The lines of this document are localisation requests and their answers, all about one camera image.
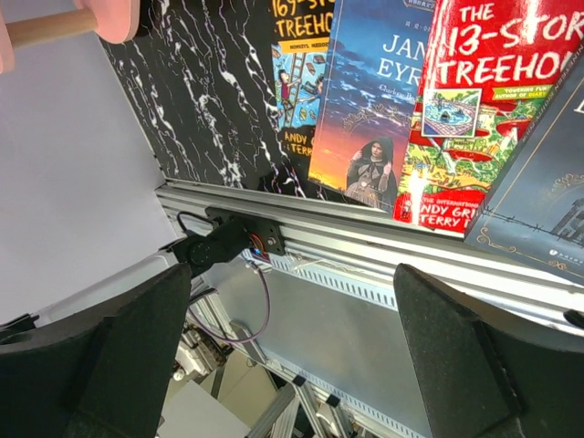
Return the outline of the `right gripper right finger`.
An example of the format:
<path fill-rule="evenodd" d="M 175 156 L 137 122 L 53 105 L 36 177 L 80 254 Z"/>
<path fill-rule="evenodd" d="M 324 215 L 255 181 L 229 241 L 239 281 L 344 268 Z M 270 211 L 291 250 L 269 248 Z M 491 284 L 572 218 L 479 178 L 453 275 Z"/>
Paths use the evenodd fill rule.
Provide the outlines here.
<path fill-rule="evenodd" d="M 434 437 L 580 437 L 583 338 L 400 264 L 401 324 Z"/>

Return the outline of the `Jane Eyre blue book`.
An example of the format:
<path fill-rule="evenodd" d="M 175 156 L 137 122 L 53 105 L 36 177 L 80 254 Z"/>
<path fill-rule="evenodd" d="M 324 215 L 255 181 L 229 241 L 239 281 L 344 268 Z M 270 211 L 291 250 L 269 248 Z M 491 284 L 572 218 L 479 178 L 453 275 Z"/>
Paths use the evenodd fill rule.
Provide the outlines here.
<path fill-rule="evenodd" d="M 434 6 L 336 3 L 310 180 L 392 213 Z"/>

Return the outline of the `13-Storey Treehouse red book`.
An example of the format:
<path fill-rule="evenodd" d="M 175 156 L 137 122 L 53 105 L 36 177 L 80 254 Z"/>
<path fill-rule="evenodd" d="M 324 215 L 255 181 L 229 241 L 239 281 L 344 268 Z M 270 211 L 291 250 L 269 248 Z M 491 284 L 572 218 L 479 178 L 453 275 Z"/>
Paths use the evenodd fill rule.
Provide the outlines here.
<path fill-rule="evenodd" d="M 394 218 L 463 232 L 582 38 L 580 1 L 437 2 Z"/>

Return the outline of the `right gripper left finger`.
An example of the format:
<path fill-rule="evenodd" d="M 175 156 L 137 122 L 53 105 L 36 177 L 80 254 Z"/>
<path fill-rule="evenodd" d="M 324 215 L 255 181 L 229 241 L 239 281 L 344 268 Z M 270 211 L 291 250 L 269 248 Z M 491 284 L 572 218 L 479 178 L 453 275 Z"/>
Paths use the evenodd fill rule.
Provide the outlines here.
<path fill-rule="evenodd" d="M 3 329 L 2 436 L 154 436 L 190 290 L 176 265 L 43 327 Z"/>

